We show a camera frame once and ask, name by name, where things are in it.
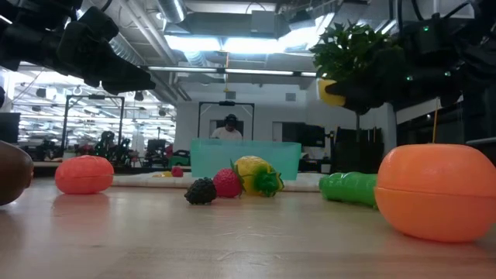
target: toy orange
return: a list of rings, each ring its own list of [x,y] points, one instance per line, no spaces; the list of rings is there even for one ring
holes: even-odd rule
[[[95,194],[112,184],[114,167],[107,159],[81,156],[65,160],[55,171],[55,185],[65,194]]]
[[[382,215],[404,234],[472,241],[496,221],[496,168],[468,146],[400,146],[382,161],[375,195]]]

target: yellow plastic fruit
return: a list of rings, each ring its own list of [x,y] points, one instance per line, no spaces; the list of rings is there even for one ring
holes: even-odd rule
[[[234,165],[247,195],[272,197],[284,188],[281,174],[260,157],[244,156]]]

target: toy cucumber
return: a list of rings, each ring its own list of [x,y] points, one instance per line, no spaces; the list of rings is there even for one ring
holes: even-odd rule
[[[377,174],[350,172],[335,173],[322,177],[319,189],[322,197],[330,201],[352,202],[376,208],[374,187]]]

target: man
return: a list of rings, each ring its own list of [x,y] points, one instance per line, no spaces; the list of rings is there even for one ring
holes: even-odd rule
[[[236,130],[237,122],[238,118],[235,115],[230,114],[226,116],[224,119],[226,126],[215,129],[210,137],[219,140],[243,140],[241,133]]]

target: yellow object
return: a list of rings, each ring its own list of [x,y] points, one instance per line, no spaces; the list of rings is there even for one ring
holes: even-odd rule
[[[338,105],[343,106],[346,103],[346,98],[339,95],[333,95],[326,92],[326,86],[335,84],[336,81],[329,80],[319,80],[317,81],[319,85],[319,97],[322,102],[325,102],[327,105]]]
[[[270,197],[284,188],[281,174],[260,157],[244,156],[234,164],[247,195]]]
[[[153,177],[172,177],[172,173],[170,171],[164,171],[161,174],[155,174]]]

